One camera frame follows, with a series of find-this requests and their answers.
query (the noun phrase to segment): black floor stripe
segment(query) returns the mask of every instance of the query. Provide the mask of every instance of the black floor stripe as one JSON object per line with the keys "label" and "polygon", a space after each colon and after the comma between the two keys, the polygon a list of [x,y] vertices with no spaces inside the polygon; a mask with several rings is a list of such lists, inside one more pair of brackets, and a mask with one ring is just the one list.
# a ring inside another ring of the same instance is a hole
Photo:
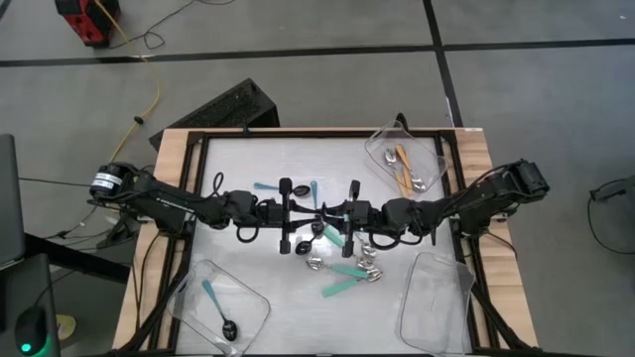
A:
{"label": "black floor stripe", "polygon": [[4,0],[2,4],[0,4],[0,20],[2,20],[2,17],[7,12],[7,8],[9,7],[10,4],[11,4],[11,0]]}
{"label": "black floor stripe", "polygon": [[[151,62],[190,61],[190,60],[248,60],[248,59],[280,59],[290,57],[317,57],[340,55],[377,55],[377,54],[410,54],[432,52],[432,45],[404,45],[404,46],[367,46],[331,49],[302,49],[302,50],[273,50],[247,51],[206,54],[156,55],[146,57]],[[142,62],[134,57],[107,57],[92,59],[9,59],[0,60],[0,67],[16,66],[53,66],[80,64],[109,64],[109,63],[138,63]]]}
{"label": "black floor stripe", "polygon": [[437,23],[437,16],[435,16],[435,9],[433,9],[432,0],[423,1],[424,7],[426,8],[428,26],[430,26],[430,34],[433,38],[433,45],[435,46],[435,54],[437,55],[437,63],[439,64],[439,72],[441,73],[441,81],[444,86],[445,98],[447,98],[447,104],[449,105],[452,123],[455,127],[462,128],[463,119],[460,116],[458,100],[456,99],[456,93],[454,92],[454,84],[452,84],[452,77],[449,74],[449,66],[447,65],[447,59],[445,58],[444,46],[441,40],[439,24]]}
{"label": "black floor stripe", "polygon": [[570,49],[606,46],[632,46],[635,39],[610,40],[571,40],[571,41],[537,41],[499,44],[456,44],[443,46],[444,51],[496,51],[496,50],[528,50],[528,49]]}

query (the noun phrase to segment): yellow cable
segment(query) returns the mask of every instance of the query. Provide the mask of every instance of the yellow cable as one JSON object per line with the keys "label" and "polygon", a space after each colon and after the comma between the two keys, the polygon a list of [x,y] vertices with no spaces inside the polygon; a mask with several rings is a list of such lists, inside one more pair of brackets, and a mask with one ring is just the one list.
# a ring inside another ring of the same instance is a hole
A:
{"label": "yellow cable", "polygon": [[[155,101],[152,103],[152,105],[150,105],[150,107],[148,107],[148,109],[146,109],[145,112],[143,112],[143,114],[139,116],[142,119],[145,119],[155,109],[155,107],[159,103],[159,99],[161,98],[161,82],[159,80],[159,76],[157,75],[157,72],[152,67],[152,65],[148,62],[148,60],[145,59],[143,55],[141,55],[141,52],[139,52],[139,50],[134,46],[134,44],[130,42],[130,40],[128,39],[128,36],[126,36],[126,34],[123,32],[119,24],[117,24],[117,21],[115,21],[115,19],[108,13],[108,10],[106,10],[106,8],[101,4],[101,1],[95,0],[95,4],[97,4],[101,12],[104,15],[106,15],[108,20],[110,20],[110,22],[112,23],[112,26],[114,26],[115,29],[117,29],[121,37],[126,42],[126,45],[128,46],[128,49],[130,50],[132,55],[135,57],[138,57],[139,59],[141,59],[143,62],[145,62],[148,65],[148,68],[152,72],[152,76],[154,77],[155,82],[157,83],[157,96],[155,97]],[[121,139],[121,142],[119,142],[117,149],[115,149],[115,152],[112,154],[112,157],[110,158],[111,163],[117,158],[117,155],[119,155],[119,152],[121,151],[121,149],[123,149],[123,146],[128,140],[128,137],[130,136],[130,134],[132,134],[132,131],[135,130],[135,128],[137,128],[138,125],[139,124],[135,122],[134,124],[130,126],[130,129],[128,129],[128,132],[126,133],[126,135],[124,135],[123,139]]]}

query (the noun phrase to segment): clear plastic container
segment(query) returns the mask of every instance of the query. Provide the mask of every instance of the clear plastic container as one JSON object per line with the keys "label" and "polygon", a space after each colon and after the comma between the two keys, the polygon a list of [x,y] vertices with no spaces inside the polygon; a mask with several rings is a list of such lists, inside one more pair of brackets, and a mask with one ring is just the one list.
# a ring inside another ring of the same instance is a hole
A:
{"label": "clear plastic container", "polygon": [[[402,159],[398,147],[405,152],[407,161]],[[445,158],[413,138],[397,120],[390,121],[366,140],[365,149],[366,166],[408,198],[427,191],[447,170]]]}
{"label": "clear plastic container", "polygon": [[473,284],[474,275],[464,264],[419,254],[402,303],[402,340],[427,353],[470,352],[466,318]]}
{"label": "clear plastic container", "polygon": [[[209,282],[224,316],[238,327],[234,341],[223,336],[224,320],[204,287],[206,282]],[[224,355],[240,356],[262,329],[271,307],[264,297],[211,261],[202,260],[179,284],[168,302],[168,311]]]}

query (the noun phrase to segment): red object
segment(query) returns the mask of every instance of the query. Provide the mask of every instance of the red object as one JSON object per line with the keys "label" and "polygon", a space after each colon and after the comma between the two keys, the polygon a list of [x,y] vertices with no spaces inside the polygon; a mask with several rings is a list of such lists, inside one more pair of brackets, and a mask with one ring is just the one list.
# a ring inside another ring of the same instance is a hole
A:
{"label": "red object", "polygon": [[[56,7],[86,46],[108,47],[114,27],[95,1],[56,0]],[[119,17],[118,0],[101,0],[101,4],[115,20]]]}

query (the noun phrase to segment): teal handle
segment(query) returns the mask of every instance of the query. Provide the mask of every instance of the teal handle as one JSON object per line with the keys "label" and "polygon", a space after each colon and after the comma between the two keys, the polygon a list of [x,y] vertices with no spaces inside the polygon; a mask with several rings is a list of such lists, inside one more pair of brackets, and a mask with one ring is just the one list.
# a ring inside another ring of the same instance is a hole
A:
{"label": "teal handle", "polygon": [[326,228],[324,228],[324,235],[337,247],[341,248],[344,246],[344,241],[341,240],[339,232],[330,224],[326,224]]}
{"label": "teal handle", "polygon": [[254,188],[255,189],[278,189],[277,186],[271,186],[269,184],[264,184],[260,182],[254,182]]}
{"label": "teal handle", "polygon": [[216,299],[216,294],[214,293],[214,289],[211,288],[211,284],[209,283],[207,279],[202,281],[202,288],[205,289],[205,291],[207,292],[211,300],[214,301],[214,304],[216,305],[216,308],[218,309],[218,312],[220,313],[220,315],[223,316],[223,318],[225,318],[224,315],[222,314],[222,310],[220,309],[220,304],[218,303],[218,299]]}
{"label": "teal handle", "polygon": [[334,272],[338,272],[338,273],[342,273],[342,274],[346,274],[349,275],[351,277],[355,277],[355,278],[359,278],[359,279],[366,279],[368,278],[368,273],[366,273],[363,270],[359,270],[357,268],[353,268],[353,267],[349,267],[343,264],[333,264],[328,266],[331,270],[333,270]]}
{"label": "teal handle", "polygon": [[335,284],[321,291],[321,295],[325,298],[334,296],[337,293],[341,293],[347,289],[350,289],[357,285],[357,281],[348,281],[344,283]]}
{"label": "teal handle", "polygon": [[314,180],[311,181],[311,194],[314,197],[314,209],[318,209],[318,183]]}

